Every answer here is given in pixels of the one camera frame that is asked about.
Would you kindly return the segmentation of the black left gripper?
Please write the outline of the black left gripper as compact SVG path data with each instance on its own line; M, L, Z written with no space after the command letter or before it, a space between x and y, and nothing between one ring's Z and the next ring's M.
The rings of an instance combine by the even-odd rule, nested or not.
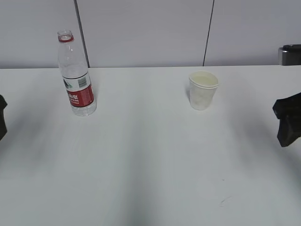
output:
M0 95L0 140L7 133L7 127L4 119L4 109L7 107L7 102L5 101L4 97Z

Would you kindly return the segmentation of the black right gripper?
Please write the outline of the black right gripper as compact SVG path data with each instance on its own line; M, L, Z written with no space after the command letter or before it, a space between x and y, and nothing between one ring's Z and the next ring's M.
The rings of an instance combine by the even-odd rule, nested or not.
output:
M272 109L279 119L279 143L282 147L288 147L301 137L301 94L277 99Z

